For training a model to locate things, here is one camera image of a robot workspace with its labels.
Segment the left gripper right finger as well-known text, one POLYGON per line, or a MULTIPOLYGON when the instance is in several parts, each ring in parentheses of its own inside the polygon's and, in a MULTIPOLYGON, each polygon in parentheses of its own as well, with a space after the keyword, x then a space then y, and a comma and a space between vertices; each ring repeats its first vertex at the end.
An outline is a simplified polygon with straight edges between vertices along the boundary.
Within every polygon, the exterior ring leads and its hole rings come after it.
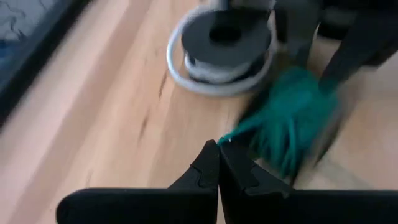
POLYGON ((397 224, 393 190, 296 190, 230 142, 220 147, 226 223, 397 224))

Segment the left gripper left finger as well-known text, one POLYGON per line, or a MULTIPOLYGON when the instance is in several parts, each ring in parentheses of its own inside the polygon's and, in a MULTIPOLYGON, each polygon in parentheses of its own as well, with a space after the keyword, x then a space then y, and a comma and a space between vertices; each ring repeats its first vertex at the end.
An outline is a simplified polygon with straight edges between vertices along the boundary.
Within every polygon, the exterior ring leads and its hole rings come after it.
POLYGON ((216 223, 220 149, 207 141, 190 167, 162 189, 86 188, 64 197, 58 224, 216 223))

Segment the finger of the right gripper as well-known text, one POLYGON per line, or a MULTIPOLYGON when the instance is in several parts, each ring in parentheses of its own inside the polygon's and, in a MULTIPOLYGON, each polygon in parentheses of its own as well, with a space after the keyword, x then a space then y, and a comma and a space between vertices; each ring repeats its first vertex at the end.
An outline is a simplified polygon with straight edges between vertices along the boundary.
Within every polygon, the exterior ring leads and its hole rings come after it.
POLYGON ((319 85, 340 85, 375 53, 396 40, 396 11, 359 12, 323 71, 319 85))
POLYGON ((306 64, 318 27, 321 2, 318 0, 277 0, 274 6, 278 41, 297 64, 306 64))

